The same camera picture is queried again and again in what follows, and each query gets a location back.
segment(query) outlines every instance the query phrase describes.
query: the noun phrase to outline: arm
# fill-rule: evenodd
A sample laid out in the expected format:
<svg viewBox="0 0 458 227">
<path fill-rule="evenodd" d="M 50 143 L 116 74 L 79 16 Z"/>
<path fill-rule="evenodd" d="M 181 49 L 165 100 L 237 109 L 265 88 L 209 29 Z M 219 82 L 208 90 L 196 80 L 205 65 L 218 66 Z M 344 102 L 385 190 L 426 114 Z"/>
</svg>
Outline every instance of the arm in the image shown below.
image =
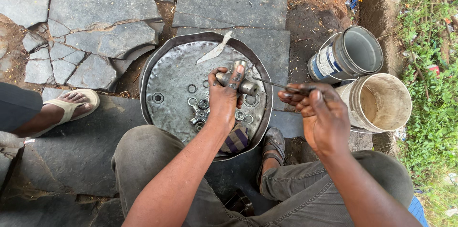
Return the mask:
<svg viewBox="0 0 458 227">
<path fill-rule="evenodd" d="M 291 87 L 306 89 L 311 85 L 316 90 L 309 97 L 286 91 L 280 91 L 278 95 L 281 101 L 301 111 L 306 140 L 334 181 L 355 226 L 420 227 L 415 217 L 351 155 L 348 109 L 334 89 L 319 83 L 291 84 Z"/>
<path fill-rule="evenodd" d="M 238 66 L 227 87 L 216 80 L 217 68 L 208 75 L 210 108 L 207 123 L 189 144 L 166 165 L 135 199 L 123 226 L 181 226 L 194 195 L 216 153 L 235 124 L 236 91 L 245 69 Z"/>
</svg>

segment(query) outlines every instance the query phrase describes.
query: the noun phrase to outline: paint bucket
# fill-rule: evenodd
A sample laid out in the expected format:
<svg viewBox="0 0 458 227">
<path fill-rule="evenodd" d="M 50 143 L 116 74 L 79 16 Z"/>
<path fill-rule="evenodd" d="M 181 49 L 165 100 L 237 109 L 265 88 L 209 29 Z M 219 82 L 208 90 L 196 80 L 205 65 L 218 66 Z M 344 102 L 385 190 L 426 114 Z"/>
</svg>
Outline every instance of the paint bucket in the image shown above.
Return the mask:
<svg viewBox="0 0 458 227">
<path fill-rule="evenodd" d="M 362 77 L 335 90 L 348 106 L 351 125 L 372 132 L 398 129 L 412 112 L 409 91 L 390 74 Z"/>
<path fill-rule="evenodd" d="M 376 73 L 382 65 L 375 36 L 363 27 L 350 26 L 313 55 L 307 66 L 313 81 L 335 84 Z"/>
</svg>

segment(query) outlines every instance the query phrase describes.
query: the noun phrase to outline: hand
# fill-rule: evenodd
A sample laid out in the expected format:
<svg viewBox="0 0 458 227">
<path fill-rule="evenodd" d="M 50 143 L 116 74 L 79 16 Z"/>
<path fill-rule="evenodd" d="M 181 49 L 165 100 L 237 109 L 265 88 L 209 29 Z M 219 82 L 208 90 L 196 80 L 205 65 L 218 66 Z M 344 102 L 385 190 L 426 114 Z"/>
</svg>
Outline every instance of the hand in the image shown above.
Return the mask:
<svg viewBox="0 0 458 227">
<path fill-rule="evenodd" d="M 226 73 L 227 68 L 219 67 L 210 72 L 208 83 L 210 85 L 210 114 L 207 122 L 217 123 L 226 128 L 224 129 L 229 135 L 235 124 L 235 108 L 242 108 L 243 96 L 237 99 L 237 89 L 245 74 L 245 68 L 239 65 L 232 73 L 230 81 L 226 87 L 223 87 L 216 80 L 216 73 Z"/>
<path fill-rule="evenodd" d="M 321 159 L 349 153 L 348 108 L 337 92 L 329 84 L 323 83 L 289 84 L 288 86 L 296 89 L 316 87 L 308 97 L 284 90 L 278 92 L 278 96 L 282 102 L 301 111 L 304 117 L 304 136 L 318 157 Z"/>
</svg>

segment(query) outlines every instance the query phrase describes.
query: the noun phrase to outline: bucket handle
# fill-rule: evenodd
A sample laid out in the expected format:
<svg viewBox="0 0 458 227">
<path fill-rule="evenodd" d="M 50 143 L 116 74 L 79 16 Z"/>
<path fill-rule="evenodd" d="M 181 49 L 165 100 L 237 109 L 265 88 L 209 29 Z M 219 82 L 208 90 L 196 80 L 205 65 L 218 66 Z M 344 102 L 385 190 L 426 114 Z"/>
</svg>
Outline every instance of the bucket handle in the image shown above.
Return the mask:
<svg viewBox="0 0 458 227">
<path fill-rule="evenodd" d="M 323 45 L 321 45 L 321 47 L 320 47 L 320 49 L 318 50 L 318 53 L 317 53 L 317 58 L 318 58 L 318 63 L 317 63 L 317 65 L 320 67 L 320 69 L 321 69 L 323 72 L 326 73 L 325 76 L 329 76 L 329 77 L 331 77 L 331 78 L 335 78 L 335 79 L 340 80 L 340 81 L 356 80 L 356 79 L 358 79 L 358 78 L 355 78 L 355 79 L 340 79 L 340 78 L 336 78 L 336 77 L 330 75 L 329 73 L 327 73 L 327 72 L 323 69 L 323 67 L 321 66 L 321 57 L 319 56 L 319 54 L 320 54 L 320 52 L 321 52 L 321 49 L 323 48 L 323 46 L 324 46 L 332 37 L 334 37 L 336 34 L 339 34 L 339 33 L 341 33 L 341 32 L 337 32 L 337 33 L 333 34 L 331 37 L 329 37 L 329 38 L 326 40 L 326 42 L 323 43 Z"/>
<path fill-rule="evenodd" d="M 348 85 L 345 87 L 345 89 L 343 90 L 341 96 L 345 94 L 345 91 L 346 91 L 347 87 L 349 87 L 349 85 L 350 85 L 350 84 L 348 84 Z M 363 133 L 363 134 L 380 134 L 380 133 L 384 133 L 384 132 L 385 132 L 385 131 L 382 131 L 382 132 L 361 132 L 361 131 L 352 130 L 351 127 L 350 127 L 350 131 L 357 132 L 357 133 Z"/>
</svg>

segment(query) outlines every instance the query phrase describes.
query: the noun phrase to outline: trouser leg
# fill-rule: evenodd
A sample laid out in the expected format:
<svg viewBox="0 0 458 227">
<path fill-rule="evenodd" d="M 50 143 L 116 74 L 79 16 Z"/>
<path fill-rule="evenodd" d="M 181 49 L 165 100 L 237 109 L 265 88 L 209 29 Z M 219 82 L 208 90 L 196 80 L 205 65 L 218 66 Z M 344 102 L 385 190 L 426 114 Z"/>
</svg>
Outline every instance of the trouser leg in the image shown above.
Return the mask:
<svg viewBox="0 0 458 227">
<path fill-rule="evenodd" d="M 183 148 L 177 137 L 153 125 L 124 134 L 111 159 L 124 216 L 146 184 Z M 226 210 L 203 179 L 183 226 L 246 226 L 246 222 L 242 215 Z"/>
<path fill-rule="evenodd" d="M 40 93 L 0 82 L 0 131 L 12 132 L 43 107 Z"/>
<path fill-rule="evenodd" d="M 352 153 L 380 185 L 406 208 L 413 187 L 405 167 L 375 151 Z M 333 181 L 319 162 L 269 169 L 262 176 L 262 194 L 283 201 L 261 216 L 249 217 L 260 226 L 353 226 Z"/>
</svg>

